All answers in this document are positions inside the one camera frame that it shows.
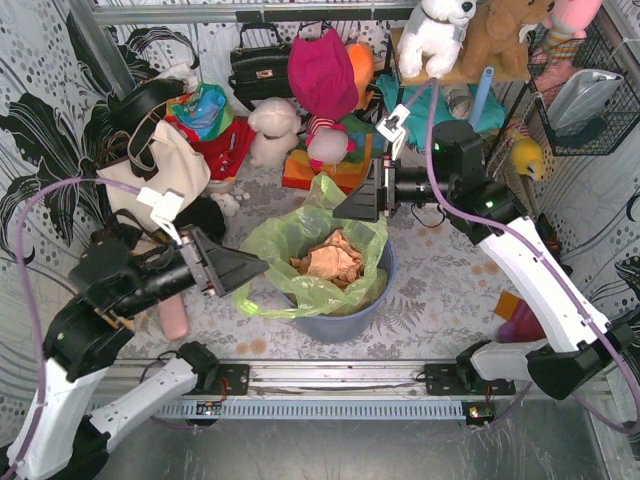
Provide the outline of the green plastic trash bag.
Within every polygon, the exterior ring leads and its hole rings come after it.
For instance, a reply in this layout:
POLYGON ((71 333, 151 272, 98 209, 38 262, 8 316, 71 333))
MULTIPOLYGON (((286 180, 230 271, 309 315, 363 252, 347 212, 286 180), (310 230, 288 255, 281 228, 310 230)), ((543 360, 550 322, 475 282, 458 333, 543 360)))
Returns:
POLYGON ((247 315, 294 319, 349 315, 383 293, 389 274, 379 267, 388 240, 387 223, 343 220, 333 210, 346 195, 322 173, 293 212, 264 221, 241 245, 269 265, 266 277, 294 299, 286 309, 268 310, 249 299, 250 286, 233 294, 247 315))

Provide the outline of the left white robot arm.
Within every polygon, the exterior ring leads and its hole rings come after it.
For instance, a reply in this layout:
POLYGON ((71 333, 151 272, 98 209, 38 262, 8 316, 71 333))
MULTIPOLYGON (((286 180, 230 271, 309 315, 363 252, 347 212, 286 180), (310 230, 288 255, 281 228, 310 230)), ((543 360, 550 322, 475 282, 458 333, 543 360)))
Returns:
POLYGON ((268 270, 257 256, 224 247, 201 229, 179 245, 134 255, 104 238, 69 273, 75 295, 41 341, 41 380, 16 439, 1 449, 5 479, 92 479, 110 453, 166 402, 220 386, 219 360, 199 341, 178 348, 148 380, 111 404, 87 409, 98 384, 133 338, 126 321, 192 287, 223 297, 268 270))

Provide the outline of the cream canvas tote bag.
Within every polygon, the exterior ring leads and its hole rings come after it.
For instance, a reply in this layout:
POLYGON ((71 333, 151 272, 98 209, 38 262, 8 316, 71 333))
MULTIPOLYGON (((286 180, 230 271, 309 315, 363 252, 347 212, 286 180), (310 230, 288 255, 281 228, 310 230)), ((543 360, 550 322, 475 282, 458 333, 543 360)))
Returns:
MULTIPOLYGON (((184 196, 180 207, 180 211, 183 211, 204 191, 211 179, 210 169, 203 155, 196 152, 182 134, 164 120, 156 124, 150 150, 158 172, 149 180, 136 177, 128 161, 99 170, 98 175, 137 188, 148 187, 159 193, 164 193, 167 189, 178 192, 184 196)), ((113 212, 125 209, 146 230, 158 229, 158 225, 150 218, 151 208, 138 202, 136 194, 111 185, 106 186, 106 192, 113 212)))

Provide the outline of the blue grey trash bin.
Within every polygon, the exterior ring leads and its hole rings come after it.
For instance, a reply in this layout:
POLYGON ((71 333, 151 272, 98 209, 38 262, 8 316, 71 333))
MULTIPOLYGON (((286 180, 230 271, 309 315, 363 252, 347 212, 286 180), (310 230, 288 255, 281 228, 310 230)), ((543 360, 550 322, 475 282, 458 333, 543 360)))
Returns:
POLYGON ((396 255, 390 240, 383 249, 377 268, 380 279, 374 282, 357 306, 347 305, 330 315, 298 317, 292 320, 293 325, 323 344, 339 344, 356 339, 371 326, 395 281, 396 255))

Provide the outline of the magenta cloth bag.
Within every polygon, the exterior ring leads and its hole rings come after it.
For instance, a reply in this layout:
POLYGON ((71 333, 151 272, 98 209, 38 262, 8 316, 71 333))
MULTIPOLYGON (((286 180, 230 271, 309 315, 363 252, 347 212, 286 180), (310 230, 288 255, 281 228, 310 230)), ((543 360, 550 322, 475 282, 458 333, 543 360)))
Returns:
POLYGON ((288 81, 300 106, 317 117, 338 121, 358 102, 353 67, 333 27, 315 40, 294 39, 288 81))

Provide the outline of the rainbow striped cloth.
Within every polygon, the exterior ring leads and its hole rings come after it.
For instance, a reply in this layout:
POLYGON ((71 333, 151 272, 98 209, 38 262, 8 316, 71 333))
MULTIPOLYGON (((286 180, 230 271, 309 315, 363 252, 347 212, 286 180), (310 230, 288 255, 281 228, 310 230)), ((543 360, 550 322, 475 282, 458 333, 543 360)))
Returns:
POLYGON ((301 142, 284 164, 282 185, 284 187, 309 190, 316 174, 325 172, 345 193, 358 187, 369 172, 372 158, 380 157, 385 146, 384 137, 369 123, 349 114, 338 124, 346 127, 347 135, 356 148, 335 166, 313 169, 307 155, 306 139, 301 142))

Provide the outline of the teal folded cloth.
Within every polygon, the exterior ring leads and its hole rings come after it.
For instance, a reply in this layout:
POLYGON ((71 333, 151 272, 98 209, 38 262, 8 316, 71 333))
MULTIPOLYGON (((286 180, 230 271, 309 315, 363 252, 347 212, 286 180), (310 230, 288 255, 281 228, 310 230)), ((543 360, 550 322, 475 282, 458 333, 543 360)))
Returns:
MULTIPOLYGON (((383 74, 377 79, 376 85, 383 95, 386 109, 389 112, 393 111, 397 104, 399 90, 397 79, 390 75, 383 74)), ((416 102, 409 107, 411 114, 404 122, 404 126, 408 129, 407 143, 417 147, 420 151, 423 151, 426 145, 426 127, 431 104, 431 94, 432 88, 429 87, 421 94, 416 102)), ((498 129, 502 126, 504 119, 504 108, 498 103, 495 97, 489 93, 485 101, 482 115, 477 124, 477 132, 483 133, 498 129)), ((454 117, 450 114, 447 108, 446 102, 442 96, 442 86, 440 86, 435 124, 449 120, 454 120, 454 117)))

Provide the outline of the white plush lamb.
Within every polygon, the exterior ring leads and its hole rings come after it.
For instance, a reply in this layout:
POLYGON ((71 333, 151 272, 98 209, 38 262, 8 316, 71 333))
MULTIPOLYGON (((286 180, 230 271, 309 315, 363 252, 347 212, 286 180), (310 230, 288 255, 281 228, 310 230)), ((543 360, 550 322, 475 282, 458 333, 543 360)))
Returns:
POLYGON ((262 101, 251 112, 248 125, 255 132, 249 149, 250 164, 279 168, 298 145, 302 122, 289 100, 273 97, 262 101))

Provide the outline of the yellow plush duck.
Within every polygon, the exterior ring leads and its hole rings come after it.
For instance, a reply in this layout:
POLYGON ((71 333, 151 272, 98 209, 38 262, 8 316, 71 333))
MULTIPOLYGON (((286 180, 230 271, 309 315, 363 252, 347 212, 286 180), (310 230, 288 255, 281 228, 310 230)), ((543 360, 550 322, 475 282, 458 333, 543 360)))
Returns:
POLYGON ((511 123, 506 130, 511 140, 510 158, 517 174, 527 176, 533 181, 540 181, 543 168, 543 151, 540 145, 530 136, 524 124, 511 123))

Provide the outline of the white plush dog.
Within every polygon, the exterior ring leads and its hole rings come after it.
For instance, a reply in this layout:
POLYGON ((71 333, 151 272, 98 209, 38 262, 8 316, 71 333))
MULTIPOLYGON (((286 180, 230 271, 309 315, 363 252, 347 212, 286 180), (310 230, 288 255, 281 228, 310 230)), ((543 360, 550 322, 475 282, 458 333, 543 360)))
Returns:
POLYGON ((476 13, 476 1, 422 0, 413 8, 398 43, 403 79, 440 79, 454 67, 476 13))

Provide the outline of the colourful patterned cloth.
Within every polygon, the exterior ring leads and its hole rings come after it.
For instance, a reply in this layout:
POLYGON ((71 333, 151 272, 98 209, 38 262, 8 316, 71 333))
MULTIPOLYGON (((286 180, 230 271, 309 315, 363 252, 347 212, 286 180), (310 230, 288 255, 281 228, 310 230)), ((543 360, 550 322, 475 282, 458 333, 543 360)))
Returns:
POLYGON ((213 141, 231 125, 234 113, 224 90, 201 83, 193 93, 167 102, 164 120, 190 143, 213 141))

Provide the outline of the black leather handbag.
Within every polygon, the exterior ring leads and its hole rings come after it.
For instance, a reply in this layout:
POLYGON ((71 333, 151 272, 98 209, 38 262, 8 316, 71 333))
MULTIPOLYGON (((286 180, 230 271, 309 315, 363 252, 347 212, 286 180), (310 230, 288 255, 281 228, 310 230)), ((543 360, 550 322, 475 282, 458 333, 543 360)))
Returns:
POLYGON ((228 84, 235 98, 250 112, 255 110, 254 101, 294 97, 288 79, 290 54, 291 46, 281 38, 274 24, 253 22, 242 26, 239 45, 230 52, 232 74, 228 77, 228 84), (276 43, 246 48, 243 34, 250 30, 271 30, 276 43))

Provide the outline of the brown teddy bear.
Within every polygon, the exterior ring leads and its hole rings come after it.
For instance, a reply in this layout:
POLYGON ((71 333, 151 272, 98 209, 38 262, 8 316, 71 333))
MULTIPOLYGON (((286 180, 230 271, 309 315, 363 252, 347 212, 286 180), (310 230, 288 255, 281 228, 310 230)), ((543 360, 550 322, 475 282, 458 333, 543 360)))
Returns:
POLYGON ((469 22, 461 51, 461 71, 478 77, 495 56, 509 75, 522 73, 528 64, 528 47, 520 40, 522 29, 536 28, 548 18, 551 0, 493 0, 480 6, 469 22))

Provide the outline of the black round hat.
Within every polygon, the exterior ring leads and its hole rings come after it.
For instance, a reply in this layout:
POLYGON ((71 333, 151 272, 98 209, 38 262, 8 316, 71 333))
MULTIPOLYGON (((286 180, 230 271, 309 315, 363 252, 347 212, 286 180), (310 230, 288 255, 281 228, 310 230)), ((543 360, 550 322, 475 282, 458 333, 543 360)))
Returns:
POLYGON ((184 80, 153 79, 136 87, 122 100, 109 103, 109 121, 116 131, 131 133, 145 115, 164 102, 186 93, 184 80))

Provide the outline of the pink plush toy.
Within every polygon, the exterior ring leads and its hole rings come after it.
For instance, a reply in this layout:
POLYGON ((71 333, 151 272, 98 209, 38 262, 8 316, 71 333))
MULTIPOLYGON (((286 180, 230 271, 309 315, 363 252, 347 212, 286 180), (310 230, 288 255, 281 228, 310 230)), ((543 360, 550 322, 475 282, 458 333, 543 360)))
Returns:
POLYGON ((546 59, 573 58, 586 38, 586 28, 594 20, 601 0, 556 1, 549 16, 542 22, 547 29, 541 53, 546 59))

